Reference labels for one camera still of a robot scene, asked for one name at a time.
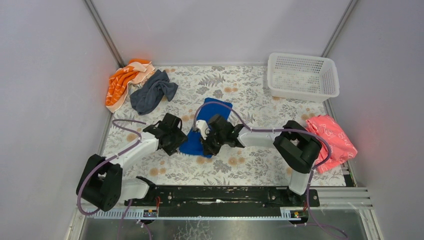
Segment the blue towel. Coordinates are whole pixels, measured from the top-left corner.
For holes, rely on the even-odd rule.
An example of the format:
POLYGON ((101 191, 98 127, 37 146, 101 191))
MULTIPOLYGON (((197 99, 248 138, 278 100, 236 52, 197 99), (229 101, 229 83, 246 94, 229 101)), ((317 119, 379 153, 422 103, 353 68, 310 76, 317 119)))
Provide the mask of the blue towel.
POLYGON ((215 115, 228 119, 233 105, 229 102, 220 101, 215 98, 207 97, 195 117, 194 126, 187 137, 188 140, 179 147, 179 152, 185 155, 201 156, 210 159, 211 154, 204 153, 204 148, 201 140, 205 140, 210 128, 207 125, 208 121, 215 115))

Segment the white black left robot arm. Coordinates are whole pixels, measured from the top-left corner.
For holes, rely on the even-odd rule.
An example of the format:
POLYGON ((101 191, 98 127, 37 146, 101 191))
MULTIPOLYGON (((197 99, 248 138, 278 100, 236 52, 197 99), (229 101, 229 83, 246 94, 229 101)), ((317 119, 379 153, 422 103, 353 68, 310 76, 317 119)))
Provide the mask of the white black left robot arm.
POLYGON ((119 152, 90 156, 76 188, 78 210, 91 216, 99 211, 107 212, 121 201, 144 198, 150 188, 147 181, 123 180, 124 173, 159 150, 168 156, 175 154, 188 140, 182 123, 179 117, 166 113, 162 120, 142 131, 130 129, 136 138, 119 152))

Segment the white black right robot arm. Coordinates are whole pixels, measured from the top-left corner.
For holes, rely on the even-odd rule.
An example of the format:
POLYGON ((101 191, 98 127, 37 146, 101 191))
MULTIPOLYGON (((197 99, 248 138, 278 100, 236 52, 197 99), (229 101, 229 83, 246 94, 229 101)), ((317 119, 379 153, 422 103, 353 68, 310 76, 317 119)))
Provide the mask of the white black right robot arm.
POLYGON ((312 168, 323 147, 316 136, 294 120, 282 129, 253 129, 243 124, 232 125, 216 114, 209 121, 197 120, 194 129, 200 133, 205 155, 216 156, 224 145, 276 149, 292 169, 288 190, 299 196, 307 191, 312 168))

